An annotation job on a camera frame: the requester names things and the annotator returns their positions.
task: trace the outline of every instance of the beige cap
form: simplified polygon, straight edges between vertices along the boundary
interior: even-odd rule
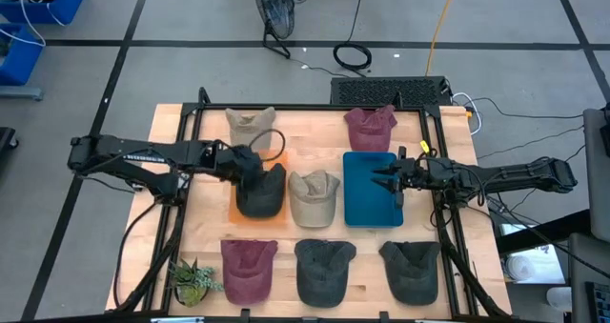
[[[293,220],[301,227],[323,228],[335,218],[336,189],[340,180],[325,171],[301,177],[290,174],[290,208]]]
[[[258,114],[240,114],[239,111],[226,109],[225,114],[231,127],[231,145],[250,145],[261,132],[270,129],[275,120],[275,109],[269,107]],[[266,133],[254,142],[254,151],[267,150],[271,147],[271,133]]]

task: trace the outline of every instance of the blue bin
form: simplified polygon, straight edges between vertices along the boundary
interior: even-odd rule
[[[24,25],[0,24],[0,29],[23,40],[36,41]],[[10,41],[10,37],[4,34],[0,34],[0,38],[7,42]],[[5,57],[4,63],[0,65],[0,85],[25,85],[30,78],[31,71],[34,69],[41,51],[41,46],[12,40],[9,54]]]
[[[349,151],[343,154],[343,192],[345,224],[359,228],[394,228],[403,223],[397,196],[372,179],[395,175],[373,173],[397,160],[391,152]]]
[[[25,7],[28,18],[33,24],[58,24],[53,18],[55,16],[62,24],[67,25],[74,19],[82,1],[54,0],[47,5],[47,3],[28,3],[26,0]],[[27,23],[19,0],[0,2],[0,14],[12,23]]]

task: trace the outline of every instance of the wooden table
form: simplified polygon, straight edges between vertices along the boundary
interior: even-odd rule
[[[173,143],[180,119],[181,105],[158,105],[152,122],[149,139],[154,142]],[[470,137],[464,108],[442,107],[442,124],[449,156],[464,164],[476,164],[477,159]],[[350,150],[347,126],[343,120],[345,111],[278,111],[274,127],[283,131],[287,138],[288,174],[296,171],[301,175],[323,169],[337,176],[341,181],[341,159]],[[397,152],[399,146],[406,146],[409,157],[421,153],[421,128],[418,115],[411,112],[396,112],[398,122],[392,130],[390,151]],[[229,126],[222,110],[204,111],[201,139],[220,138],[229,141]],[[429,121],[431,139],[434,123]],[[280,146],[275,134],[272,148]],[[146,164],[145,168],[154,172],[166,172],[163,165]],[[386,280],[383,260],[378,249],[386,241],[437,241],[437,231],[431,226],[429,216],[432,211],[432,197],[428,191],[405,191],[404,224],[394,229],[348,228],[343,220],[343,187],[337,191],[336,214],[333,225],[310,230],[298,227],[290,216],[284,227],[244,227],[228,220],[231,186],[219,182],[208,175],[194,177],[189,194],[184,230],[180,245],[181,258],[192,261],[198,258],[200,266],[217,269],[216,279],[222,279],[221,239],[276,240],[278,252],[274,258],[274,279],[267,301],[252,306],[251,316],[280,317],[340,317],[376,318],[386,311],[391,318],[450,318],[447,287],[442,271],[442,261],[438,257],[438,299],[429,306],[413,307],[396,301]],[[152,202],[148,192],[138,193],[132,203],[128,224]],[[152,211],[132,230],[125,245],[123,264],[119,281],[119,295],[125,300],[129,292],[140,281],[149,268],[155,234],[159,222],[160,209]],[[508,294],[502,276],[498,251],[489,217],[473,210],[460,212],[464,238],[469,250],[471,269],[485,290],[506,312],[511,311]],[[319,238],[350,241],[357,248],[356,258],[350,264],[348,288],[343,302],[332,309],[312,308],[299,300],[296,292],[295,243],[304,238]],[[157,277],[152,307],[160,308],[161,289],[166,271]],[[467,313],[463,282],[455,276],[460,311]],[[108,309],[114,307],[109,296]],[[239,316],[241,307],[229,303],[224,293],[210,293],[194,308],[188,309],[173,300],[170,314]]]

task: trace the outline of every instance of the concrete floor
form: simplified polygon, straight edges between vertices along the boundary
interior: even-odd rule
[[[137,1],[85,0],[71,26],[40,27],[51,41],[30,85],[43,88],[45,99],[0,102],[0,126],[16,128],[21,140],[0,184],[0,251],[5,256],[0,258],[0,321],[18,320],[24,313],[71,185],[65,166],[70,138],[89,133],[105,91],[112,100],[101,131],[136,139],[147,137],[156,104],[194,101],[200,86],[213,102],[328,103],[330,75],[303,70],[254,42],[218,42],[260,39],[263,26],[254,0],[141,0],[144,8],[130,31]],[[444,1],[362,0],[353,40],[429,42]],[[310,0],[296,6],[289,39],[307,48],[292,49],[293,58],[345,73],[333,60],[332,45],[349,35],[356,2]],[[610,71],[610,51],[604,51],[610,50],[610,2],[569,2],[594,44],[587,49]],[[130,40],[140,47],[129,47]],[[174,47],[142,47],[164,40],[174,41]],[[560,0],[454,0],[438,40],[447,44],[435,53],[432,75],[448,77],[454,92],[493,98],[505,111],[572,115],[609,99]],[[179,41],[199,43],[186,48]],[[324,48],[311,47],[315,44]],[[423,75],[425,48],[380,46],[371,49],[371,76]],[[122,57],[117,62],[121,51],[124,63]],[[111,77],[113,68],[121,70],[118,79]],[[113,91],[109,79],[111,85],[117,80]],[[488,103],[478,105],[484,121],[474,137],[478,154],[582,124],[578,119],[509,118]],[[565,158],[582,144],[582,132],[576,131],[480,164]],[[571,165],[580,181],[573,192],[536,192],[518,212],[544,222],[586,209],[584,153]],[[523,196],[517,192],[504,199],[512,206]],[[128,194],[83,184],[36,318],[103,312],[131,200]],[[544,304],[540,287],[511,287],[509,293],[515,314],[561,321],[561,313]]]

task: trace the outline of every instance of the maroon cap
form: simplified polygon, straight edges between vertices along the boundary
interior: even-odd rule
[[[344,116],[350,133],[353,151],[388,151],[390,130],[397,124],[394,107],[385,106],[375,111],[352,109]]]
[[[223,240],[220,251],[227,299],[236,305],[251,305],[267,299],[277,242]]]

